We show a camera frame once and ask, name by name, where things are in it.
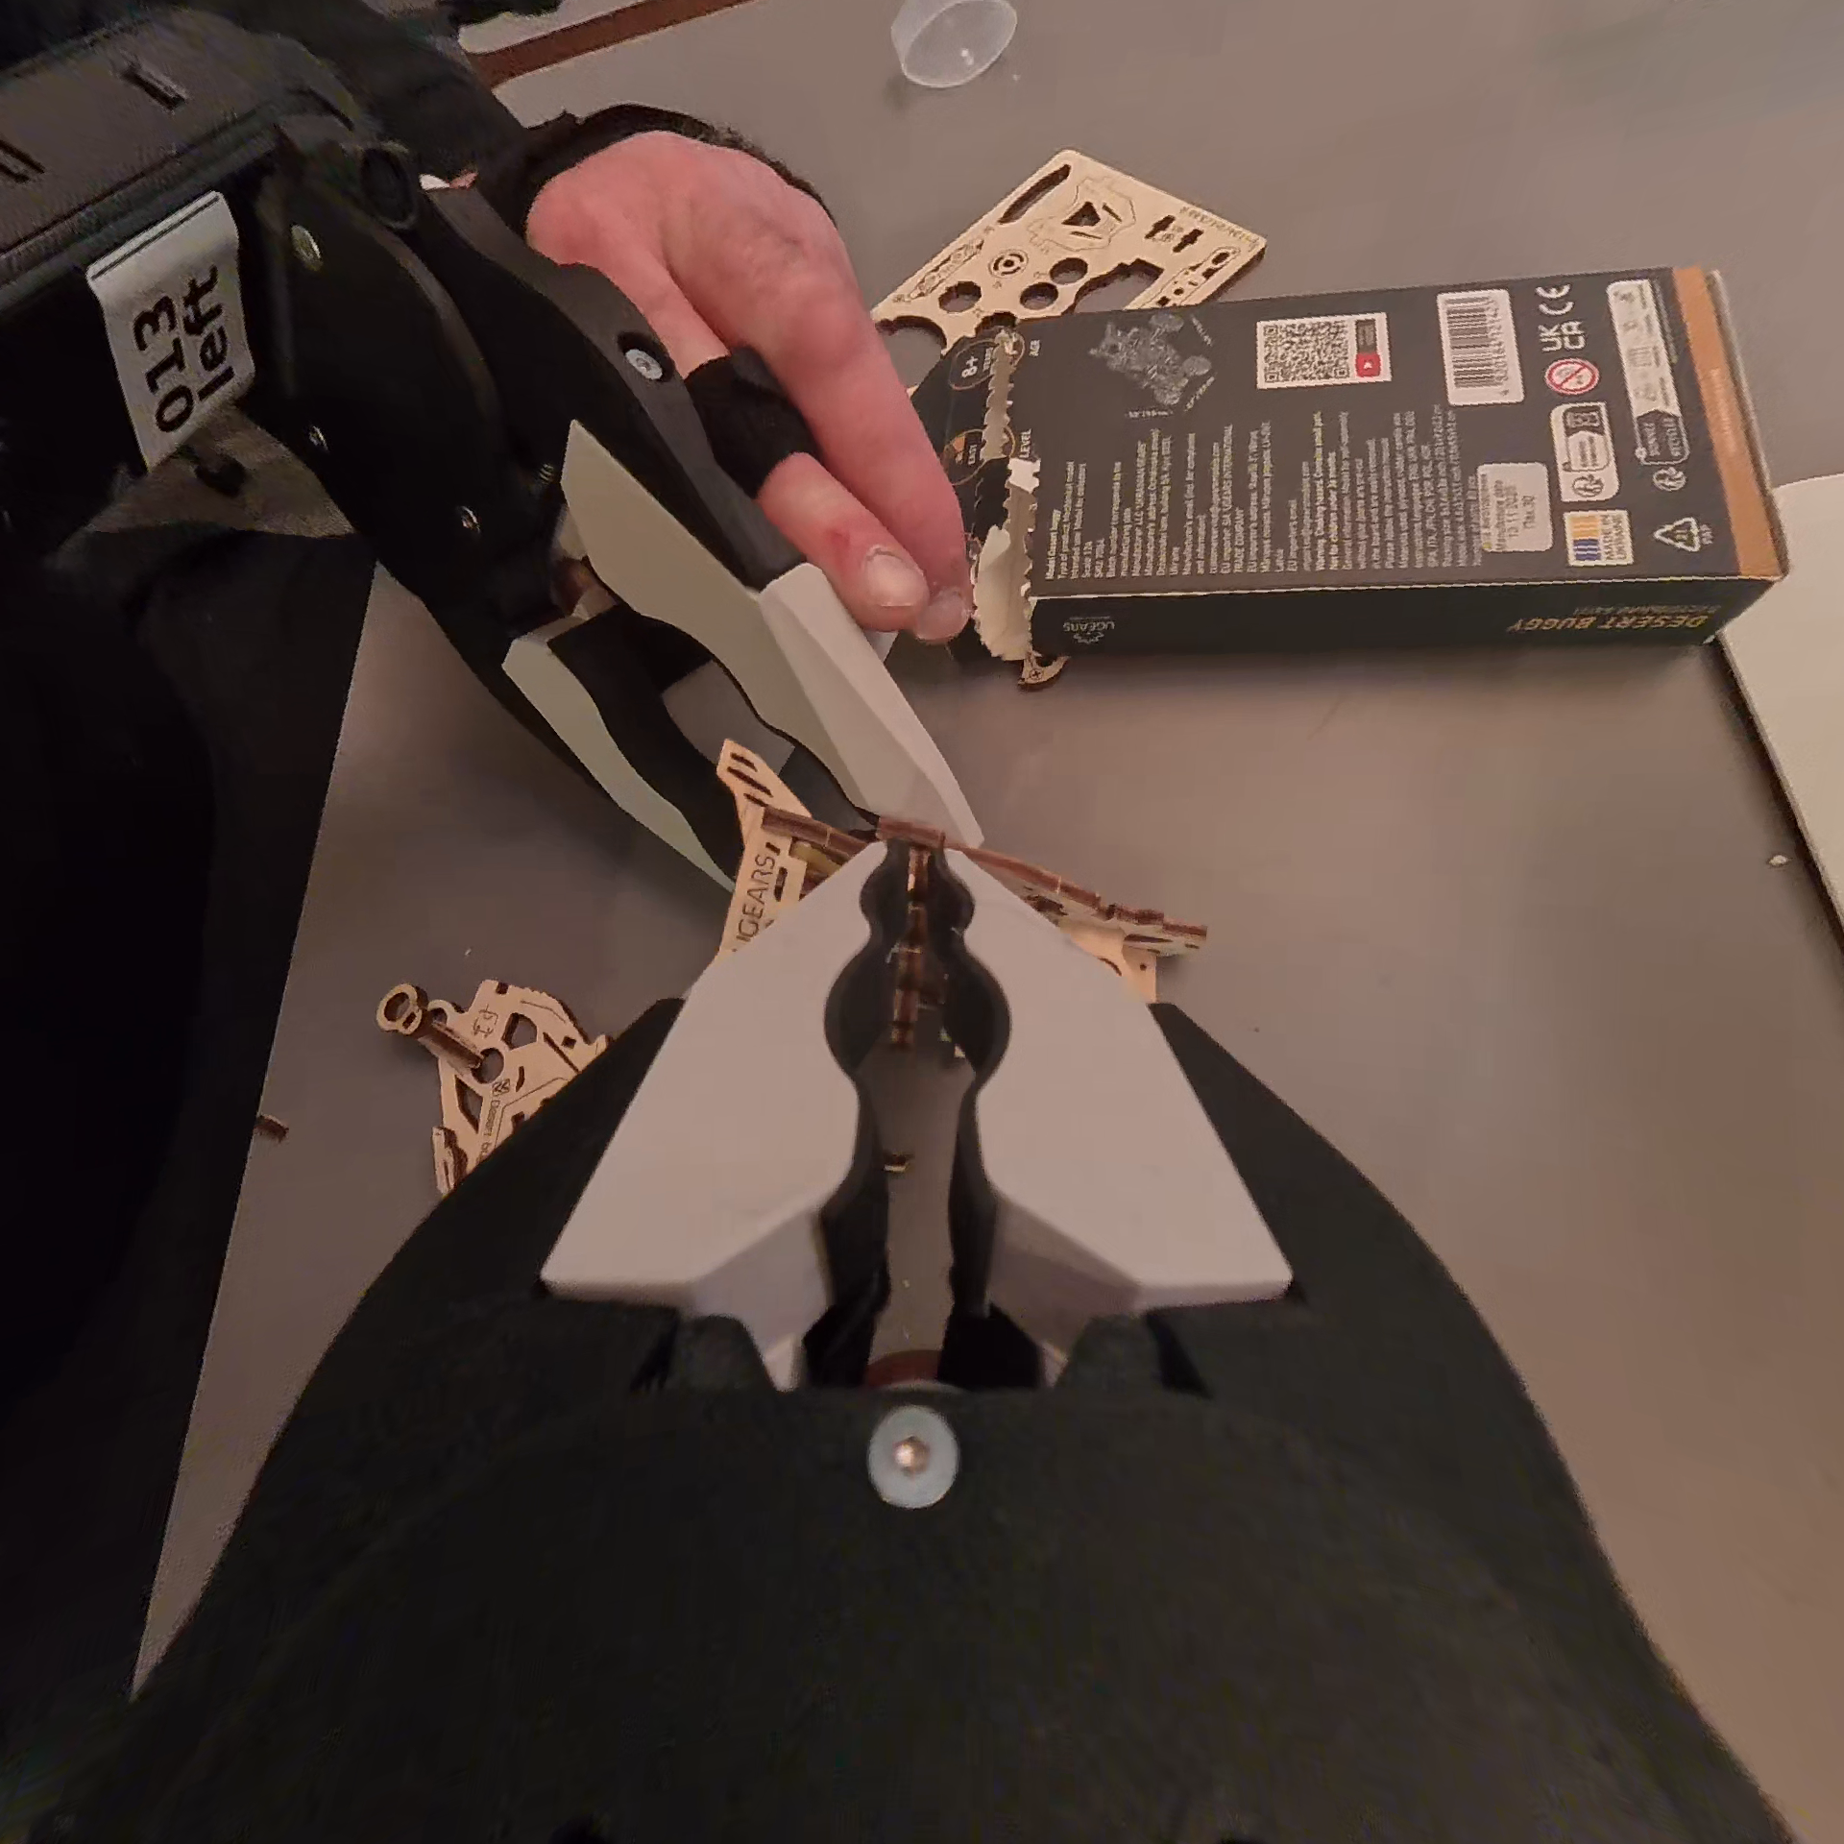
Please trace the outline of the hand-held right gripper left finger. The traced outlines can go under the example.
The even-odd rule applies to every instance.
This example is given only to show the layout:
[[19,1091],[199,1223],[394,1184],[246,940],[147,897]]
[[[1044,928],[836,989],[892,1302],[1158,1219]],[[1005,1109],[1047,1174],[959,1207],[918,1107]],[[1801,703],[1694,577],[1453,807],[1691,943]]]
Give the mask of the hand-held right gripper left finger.
[[888,1041],[902,851],[865,846],[709,965],[544,1260],[565,1300],[743,1323],[780,1380],[856,1386],[889,1302]]

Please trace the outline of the punched wooden parts sheet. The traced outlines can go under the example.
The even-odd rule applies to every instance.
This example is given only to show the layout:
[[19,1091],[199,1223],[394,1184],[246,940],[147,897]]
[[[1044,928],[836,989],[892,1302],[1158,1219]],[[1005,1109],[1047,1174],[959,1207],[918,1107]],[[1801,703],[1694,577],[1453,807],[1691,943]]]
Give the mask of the punched wooden parts sheet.
[[1173,191],[1066,150],[924,259],[873,309],[881,333],[967,338],[1079,312],[1177,331],[1266,259],[1270,239]]

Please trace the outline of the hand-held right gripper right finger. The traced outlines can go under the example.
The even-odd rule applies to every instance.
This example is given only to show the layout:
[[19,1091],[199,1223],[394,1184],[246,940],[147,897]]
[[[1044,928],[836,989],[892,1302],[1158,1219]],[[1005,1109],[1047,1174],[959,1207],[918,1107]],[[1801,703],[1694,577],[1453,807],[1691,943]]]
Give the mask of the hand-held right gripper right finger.
[[970,1068],[944,1363],[1042,1363],[1100,1320],[1293,1281],[1166,1016],[969,851],[937,851],[942,1023]]

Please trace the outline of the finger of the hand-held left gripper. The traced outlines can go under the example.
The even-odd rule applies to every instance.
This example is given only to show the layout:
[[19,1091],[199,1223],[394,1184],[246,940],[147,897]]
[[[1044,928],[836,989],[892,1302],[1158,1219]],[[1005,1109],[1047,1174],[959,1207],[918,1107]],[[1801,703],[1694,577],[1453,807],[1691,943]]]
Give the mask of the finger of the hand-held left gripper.
[[817,565],[746,587],[582,423],[569,427],[561,483],[598,580],[693,636],[853,806],[967,846],[983,839],[947,758]]
[[576,608],[515,639],[504,674],[618,809],[724,888],[757,809],[809,809],[781,775],[797,747],[708,647],[659,619]]

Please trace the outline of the black model kit box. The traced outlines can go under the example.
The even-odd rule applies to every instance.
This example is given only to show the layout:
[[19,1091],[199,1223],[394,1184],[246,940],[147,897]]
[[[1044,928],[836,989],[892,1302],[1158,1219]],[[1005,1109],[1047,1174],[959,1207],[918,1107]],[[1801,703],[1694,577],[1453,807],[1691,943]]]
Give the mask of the black model kit box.
[[1789,568],[1722,278],[1070,314],[914,393],[959,494],[974,649],[1695,647]]

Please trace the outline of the wooden model frame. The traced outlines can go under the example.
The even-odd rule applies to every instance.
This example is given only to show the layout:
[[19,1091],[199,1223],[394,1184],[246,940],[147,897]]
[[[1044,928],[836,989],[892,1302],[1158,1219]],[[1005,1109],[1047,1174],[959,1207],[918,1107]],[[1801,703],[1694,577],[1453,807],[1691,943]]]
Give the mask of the wooden model frame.
[[716,773],[736,803],[745,857],[730,897],[720,958],[743,951],[799,900],[853,863],[869,841],[902,839],[912,850],[912,907],[926,887],[920,861],[933,846],[959,850],[1002,887],[1091,958],[1107,964],[1143,1001],[1160,995],[1160,965],[1206,948],[1208,927],[1152,907],[1118,905],[1047,868],[964,846],[910,820],[879,820],[876,829],[844,829],[817,818],[756,751],[728,740]]

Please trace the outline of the wooden body plate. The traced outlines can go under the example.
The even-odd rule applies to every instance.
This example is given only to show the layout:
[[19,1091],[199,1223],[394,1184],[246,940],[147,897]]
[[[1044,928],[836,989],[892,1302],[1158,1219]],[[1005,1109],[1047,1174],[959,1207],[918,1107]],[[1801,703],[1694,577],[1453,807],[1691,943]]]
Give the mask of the wooden body plate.
[[383,995],[375,1023],[427,1050],[438,1066],[430,1152],[440,1197],[452,1194],[614,1042],[588,1033],[561,999],[494,978],[481,982],[469,1006],[397,983]]

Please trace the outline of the dark wooden axle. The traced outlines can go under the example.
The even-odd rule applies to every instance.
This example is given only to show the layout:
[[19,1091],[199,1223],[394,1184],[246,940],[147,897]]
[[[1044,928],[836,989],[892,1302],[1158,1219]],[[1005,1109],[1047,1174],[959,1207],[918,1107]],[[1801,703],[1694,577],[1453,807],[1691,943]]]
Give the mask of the dark wooden axle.
[[904,931],[892,948],[889,1046],[910,1051],[922,1032],[924,1015],[941,1008],[937,958],[931,945],[933,851],[908,842]]

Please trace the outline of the white document stand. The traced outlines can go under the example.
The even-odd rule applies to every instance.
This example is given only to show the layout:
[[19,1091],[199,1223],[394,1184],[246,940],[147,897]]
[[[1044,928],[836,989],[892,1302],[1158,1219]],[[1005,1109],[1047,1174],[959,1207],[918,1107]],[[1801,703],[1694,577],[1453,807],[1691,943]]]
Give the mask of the white document stand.
[[1842,920],[1842,473],[1776,489],[1786,577],[1722,636],[1832,916]]

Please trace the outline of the clear plastic cup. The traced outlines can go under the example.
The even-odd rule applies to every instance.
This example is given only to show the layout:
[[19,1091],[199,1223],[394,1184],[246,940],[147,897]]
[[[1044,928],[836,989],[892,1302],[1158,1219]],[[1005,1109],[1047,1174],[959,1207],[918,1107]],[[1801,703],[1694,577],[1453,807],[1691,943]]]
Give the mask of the clear plastic cup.
[[987,75],[1020,28],[1012,3],[902,3],[892,20],[899,71],[918,87],[959,87]]

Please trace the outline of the person's left hand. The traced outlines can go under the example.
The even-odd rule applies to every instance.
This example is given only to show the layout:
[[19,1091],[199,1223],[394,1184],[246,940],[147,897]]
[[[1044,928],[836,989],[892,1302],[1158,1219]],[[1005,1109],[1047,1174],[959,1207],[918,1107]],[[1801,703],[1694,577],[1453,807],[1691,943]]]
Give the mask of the person's left hand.
[[556,175],[525,222],[605,272],[693,376],[754,352],[815,437],[757,503],[865,630],[955,639],[975,595],[937,450],[823,206],[746,152],[639,134]]

